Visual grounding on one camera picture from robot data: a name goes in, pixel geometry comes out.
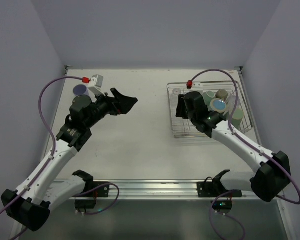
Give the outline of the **purple plastic cup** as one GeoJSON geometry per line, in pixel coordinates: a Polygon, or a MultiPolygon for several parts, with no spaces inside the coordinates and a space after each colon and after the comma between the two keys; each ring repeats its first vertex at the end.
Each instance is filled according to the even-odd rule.
{"type": "Polygon", "coordinates": [[[76,86],[73,88],[72,92],[73,92],[73,95],[74,95],[75,97],[82,96],[82,95],[86,95],[86,96],[89,96],[89,95],[90,95],[87,86],[84,85],[84,84],[78,84],[78,85],[76,85],[76,86]]]}

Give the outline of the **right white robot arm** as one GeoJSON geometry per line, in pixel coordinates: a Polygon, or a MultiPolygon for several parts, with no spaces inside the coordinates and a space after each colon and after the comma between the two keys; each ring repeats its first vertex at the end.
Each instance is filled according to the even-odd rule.
{"type": "Polygon", "coordinates": [[[226,169],[216,175],[212,179],[212,188],[217,194],[248,191],[271,202],[290,184],[287,176],[291,172],[289,157],[282,151],[274,153],[262,147],[236,130],[225,116],[208,109],[199,92],[178,96],[176,117],[190,120],[199,132],[229,148],[251,168],[250,172],[226,169]]]}

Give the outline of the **aluminium mounting rail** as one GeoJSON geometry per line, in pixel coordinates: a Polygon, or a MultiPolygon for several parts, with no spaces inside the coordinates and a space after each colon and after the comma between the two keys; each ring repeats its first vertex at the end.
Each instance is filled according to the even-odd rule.
{"type": "Polygon", "coordinates": [[[119,187],[119,200],[212,201],[214,197],[199,197],[198,180],[113,180],[95,179],[119,187]]]}

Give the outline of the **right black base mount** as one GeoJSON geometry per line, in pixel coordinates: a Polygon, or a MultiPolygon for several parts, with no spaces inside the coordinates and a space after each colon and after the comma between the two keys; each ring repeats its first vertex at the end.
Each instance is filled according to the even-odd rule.
{"type": "Polygon", "coordinates": [[[199,181],[196,183],[196,190],[198,193],[199,198],[216,198],[221,194],[227,193],[224,197],[234,197],[234,198],[241,198],[243,196],[241,190],[235,190],[234,192],[230,192],[230,190],[226,189],[222,183],[222,177],[230,172],[229,169],[223,170],[214,178],[207,177],[204,181],[199,181]]]}

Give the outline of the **black controller box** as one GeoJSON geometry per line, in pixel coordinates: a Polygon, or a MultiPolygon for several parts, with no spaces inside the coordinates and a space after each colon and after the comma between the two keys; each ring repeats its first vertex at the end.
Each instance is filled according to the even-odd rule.
{"type": "Polygon", "coordinates": [[[79,213],[84,212],[86,213],[87,210],[92,210],[95,208],[97,201],[95,199],[88,199],[88,200],[75,200],[74,207],[75,210],[79,213]]]}
{"type": "Polygon", "coordinates": [[[231,200],[217,200],[212,203],[212,209],[215,213],[229,214],[233,208],[233,202],[231,200]]]}

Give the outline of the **blue cup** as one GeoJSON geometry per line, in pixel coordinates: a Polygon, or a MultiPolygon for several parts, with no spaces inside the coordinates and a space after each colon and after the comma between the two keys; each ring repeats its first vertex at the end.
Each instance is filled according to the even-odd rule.
{"type": "Polygon", "coordinates": [[[220,98],[213,99],[210,102],[209,107],[212,111],[217,112],[217,113],[221,114],[222,116],[225,116],[228,111],[227,103],[220,98]]]}

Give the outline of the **left black controller box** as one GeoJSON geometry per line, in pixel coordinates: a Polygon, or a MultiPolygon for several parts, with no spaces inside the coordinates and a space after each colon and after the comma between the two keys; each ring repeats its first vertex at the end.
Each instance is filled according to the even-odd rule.
{"type": "Polygon", "coordinates": [[[95,199],[88,199],[88,200],[75,200],[74,207],[75,210],[79,213],[84,212],[86,213],[87,210],[92,210],[95,208],[97,201],[95,199]]]}

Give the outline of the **right black controller box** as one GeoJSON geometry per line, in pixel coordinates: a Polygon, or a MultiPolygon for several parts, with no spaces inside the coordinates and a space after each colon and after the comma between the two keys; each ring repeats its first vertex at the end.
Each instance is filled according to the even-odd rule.
{"type": "Polygon", "coordinates": [[[233,202],[231,200],[217,200],[212,203],[212,209],[215,213],[229,214],[233,208],[233,202]]]}

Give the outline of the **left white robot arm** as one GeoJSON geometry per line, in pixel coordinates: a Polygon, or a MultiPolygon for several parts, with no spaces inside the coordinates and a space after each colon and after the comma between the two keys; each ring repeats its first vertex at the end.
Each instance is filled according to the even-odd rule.
{"type": "Polygon", "coordinates": [[[51,150],[32,174],[16,190],[7,189],[1,201],[9,217],[32,232],[38,231],[51,212],[71,197],[92,192],[94,178],[77,170],[62,185],[51,188],[61,170],[74,158],[92,136],[91,128],[107,115],[126,115],[138,102],[111,88],[113,96],[102,94],[96,101],[87,95],[73,99],[65,124],[51,150]]]}

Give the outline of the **large green cup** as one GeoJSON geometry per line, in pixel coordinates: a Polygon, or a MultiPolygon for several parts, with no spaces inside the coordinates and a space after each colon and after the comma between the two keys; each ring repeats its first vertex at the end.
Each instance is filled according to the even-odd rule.
{"type": "Polygon", "coordinates": [[[241,108],[237,108],[234,111],[233,116],[232,116],[230,122],[233,125],[233,127],[235,127],[236,129],[239,130],[243,118],[244,118],[244,112],[243,112],[243,110],[241,108]]]}

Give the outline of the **beige cup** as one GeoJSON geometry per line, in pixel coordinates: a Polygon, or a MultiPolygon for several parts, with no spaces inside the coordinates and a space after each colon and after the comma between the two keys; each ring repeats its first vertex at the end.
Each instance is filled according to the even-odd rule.
{"type": "Polygon", "coordinates": [[[228,92],[225,89],[220,89],[216,92],[215,98],[226,101],[228,98],[228,92]]]}

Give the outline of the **clear plastic cup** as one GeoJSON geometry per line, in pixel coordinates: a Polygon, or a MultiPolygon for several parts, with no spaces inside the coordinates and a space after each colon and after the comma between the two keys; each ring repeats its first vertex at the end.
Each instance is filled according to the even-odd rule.
{"type": "MultiPolygon", "coordinates": [[[[236,103],[236,99],[237,99],[237,97],[235,95],[229,96],[226,100],[227,105],[229,107],[234,107],[235,103],[236,103]]],[[[238,98],[236,106],[238,107],[238,106],[240,106],[240,104],[241,104],[241,100],[240,100],[240,98],[238,98]]]]}
{"type": "Polygon", "coordinates": [[[182,94],[182,90],[180,88],[174,88],[172,90],[172,95],[178,97],[179,95],[182,94]]]}

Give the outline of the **small mint green cup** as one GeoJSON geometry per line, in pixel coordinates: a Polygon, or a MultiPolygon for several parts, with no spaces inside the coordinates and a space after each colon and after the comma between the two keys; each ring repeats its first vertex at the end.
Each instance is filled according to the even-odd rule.
{"type": "Polygon", "coordinates": [[[202,96],[206,106],[210,106],[211,101],[216,98],[215,93],[210,90],[205,91],[202,96]]]}

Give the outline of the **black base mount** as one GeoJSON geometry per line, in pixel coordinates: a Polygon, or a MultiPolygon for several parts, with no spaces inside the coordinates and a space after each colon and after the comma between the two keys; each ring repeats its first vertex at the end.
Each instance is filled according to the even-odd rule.
{"type": "Polygon", "coordinates": [[[198,193],[199,198],[216,198],[221,194],[227,193],[224,197],[234,197],[234,198],[241,198],[243,196],[241,190],[235,190],[234,192],[230,192],[230,190],[226,189],[222,183],[222,177],[230,172],[229,169],[223,170],[214,178],[207,177],[204,181],[199,181],[196,183],[196,190],[198,193]]]}
{"type": "Polygon", "coordinates": [[[84,188],[84,193],[100,186],[103,185],[102,187],[98,188],[94,192],[90,192],[85,194],[85,197],[88,198],[107,198],[109,196],[109,182],[106,181],[92,181],[88,183],[88,185],[84,188]]]}

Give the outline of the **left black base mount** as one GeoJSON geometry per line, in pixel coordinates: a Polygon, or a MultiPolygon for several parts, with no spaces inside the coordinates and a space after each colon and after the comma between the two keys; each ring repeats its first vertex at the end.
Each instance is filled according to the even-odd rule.
{"type": "Polygon", "coordinates": [[[106,181],[92,181],[88,183],[88,185],[84,188],[84,193],[100,186],[103,185],[102,187],[98,188],[94,192],[90,192],[85,194],[85,197],[88,198],[107,198],[109,196],[109,182],[106,181]]]}

